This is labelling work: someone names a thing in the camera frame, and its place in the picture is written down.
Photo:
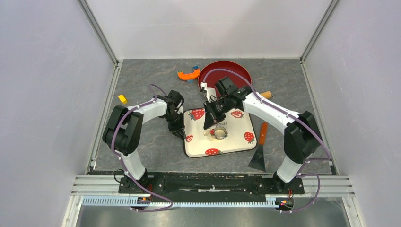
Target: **red strawberry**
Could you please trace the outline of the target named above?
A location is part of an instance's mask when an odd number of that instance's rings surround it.
[[[196,121],[205,115],[205,109],[192,110],[189,114],[191,120]]]
[[[221,151],[212,148],[212,149],[206,150],[205,154],[208,155],[208,156],[209,155],[218,155],[218,154],[221,154]]]
[[[193,138],[193,136],[187,136],[186,141],[187,141],[187,142],[190,142],[190,141],[192,140],[192,138]]]
[[[240,110],[231,112],[231,115],[235,118],[243,118],[244,114]]]
[[[253,143],[255,141],[255,136],[250,133],[250,132],[246,132],[244,134],[245,140],[248,141],[248,143]]]

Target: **metal corner post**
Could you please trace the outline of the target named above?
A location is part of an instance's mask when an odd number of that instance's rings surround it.
[[[309,53],[311,52],[312,47],[316,43],[317,39],[320,36],[320,33],[323,31],[324,27],[326,26],[327,21],[329,20],[332,12],[335,10],[335,8],[338,5],[338,2],[340,0],[331,0],[329,6],[327,7],[325,13],[323,14],[322,19],[320,20],[314,34],[312,35],[311,39],[308,42],[308,45],[306,45],[306,48],[304,52],[302,53],[300,57],[301,64],[304,63],[305,59],[308,57]]]
[[[106,39],[106,36],[104,35],[102,29],[100,28],[99,23],[96,21],[96,18],[92,12],[92,10],[89,7],[89,4],[86,0],[77,0],[79,5],[82,8],[82,11],[84,11],[85,16],[87,17],[90,25],[92,26],[93,30],[95,31],[97,37],[99,38],[100,42],[102,43],[103,47],[105,48],[107,55],[109,56],[110,60],[113,62],[114,65],[118,64],[118,59],[115,56],[109,42]]]

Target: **white wall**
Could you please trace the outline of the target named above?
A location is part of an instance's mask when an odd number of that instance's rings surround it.
[[[88,0],[119,59],[299,57],[330,0]]]
[[[75,0],[0,10],[0,226],[60,226],[113,65]]]
[[[366,226],[399,226],[401,1],[347,0],[306,59],[340,171]]]

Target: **orange handle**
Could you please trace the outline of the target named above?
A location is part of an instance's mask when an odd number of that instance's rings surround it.
[[[261,136],[259,137],[259,144],[264,144],[264,140],[266,139],[267,134],[267,123],[263,122],[261,126]]]

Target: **yellow sponge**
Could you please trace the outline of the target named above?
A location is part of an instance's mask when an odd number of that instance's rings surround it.
[[[124,97],[123,95],[119,95],[118,98],[120,99],[120,101],[122,102],[122,104],[125,105],[125,104],[128,103],[127,99],[125,99],[125,97]]]

